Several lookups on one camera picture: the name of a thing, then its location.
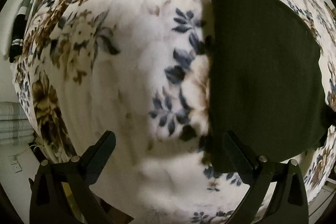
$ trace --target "wall outlet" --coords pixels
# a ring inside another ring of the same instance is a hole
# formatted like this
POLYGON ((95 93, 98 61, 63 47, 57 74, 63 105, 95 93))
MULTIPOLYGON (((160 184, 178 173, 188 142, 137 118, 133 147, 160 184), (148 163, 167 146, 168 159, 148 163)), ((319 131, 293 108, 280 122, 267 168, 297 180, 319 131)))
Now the wall outlet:
POLYGON ((11 163, 11 165, 19 163, 17 161, 16 155, 9 156, 8 158, 9 158, 9 162, 11 163))
POLYGON ((22 171, 22 168, 21 168, 21 166, 20 166, 19 163, 17 163, 17 164, 12 164, 11 166, 12 166, 12 169, 13 169, 13 171, 14 171, 15 173, 22 171))

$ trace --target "metal screw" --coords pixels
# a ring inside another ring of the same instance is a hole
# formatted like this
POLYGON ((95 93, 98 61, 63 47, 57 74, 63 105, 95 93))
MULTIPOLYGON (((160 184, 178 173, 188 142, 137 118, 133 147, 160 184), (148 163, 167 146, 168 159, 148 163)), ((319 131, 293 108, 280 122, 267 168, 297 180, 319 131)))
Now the metal screw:
POLYGON ((42 162, 41 162, 41 165, 42 166, 46 166, 48 164, 48 160, 43 160, 42 162))
POLYGON ((291 159, 291 164, 297 166, 299 163, 295 159, 291 159))
POLYGON ((268 161, 268 159, 267 159, 265 156, 260 156, 260 157, 259 157, 259 160, 260 160, 261 162, 267 162, 267 161, 268 161))
POLYGON ((71 158, 71 161, 72 161, 72 162, 78 162, 79 159, 80 159, 79 156, 73 156, 73 157, 71 158))

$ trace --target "bedsheet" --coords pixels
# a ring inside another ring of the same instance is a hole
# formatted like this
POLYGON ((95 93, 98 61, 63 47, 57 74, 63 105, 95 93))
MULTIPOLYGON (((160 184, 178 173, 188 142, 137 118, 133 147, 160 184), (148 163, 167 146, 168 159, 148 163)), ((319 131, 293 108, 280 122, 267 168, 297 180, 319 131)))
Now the bedsheet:
MULTIPOLYGON (((321 0, 281 0, 320 45, 326 102, 336 110, 336 23, 321 0)), ((13 83, 53 162, 81 155, 105 130, 117 147, 93 192, 136 217, 157 209, 164 223, 222 223, 248 185, 216 173, 209 133, 211 0, 38 0, 12 65, 13 83)), ((296 158, 308 201, 335 160, 325 146, 296 158)), ((274 187, 256 216, 262 217, 274 187)))

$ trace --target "clothing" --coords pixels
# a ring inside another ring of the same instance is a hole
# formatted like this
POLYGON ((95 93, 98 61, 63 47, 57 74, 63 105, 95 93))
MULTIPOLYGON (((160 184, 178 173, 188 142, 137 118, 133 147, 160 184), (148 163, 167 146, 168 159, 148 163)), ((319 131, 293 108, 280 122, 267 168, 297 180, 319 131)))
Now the clothing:
POLYGON ((212 3, 214 169, 234 171, 221 142, 229 130, 273 162, 322 147, 332 120, 326 116, 320 47, 307 24, 279 0, 212 3))

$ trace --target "floral blanket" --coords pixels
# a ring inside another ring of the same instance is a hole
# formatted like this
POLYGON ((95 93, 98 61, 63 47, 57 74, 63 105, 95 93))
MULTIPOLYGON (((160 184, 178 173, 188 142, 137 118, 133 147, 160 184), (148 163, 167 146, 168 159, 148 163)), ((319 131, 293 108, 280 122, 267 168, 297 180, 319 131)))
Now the floral blanket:
MULTIPOLYGON (((336 23, 321 0, 281 0, 321 48, 325 99, 336 110, 336 23)), ((219 174, 204 147, 209 131, 211 0, 38 0, 14 64, 14 85, 53 162, 81 155, 105 130, 117 147, 92 190, 136 217, 220 223, 248 185, 219 174)), ((308 201, 335 160, 324 147, 298 155, 308 201)), ((264 213, 274 187, 260 208, 264 213)))

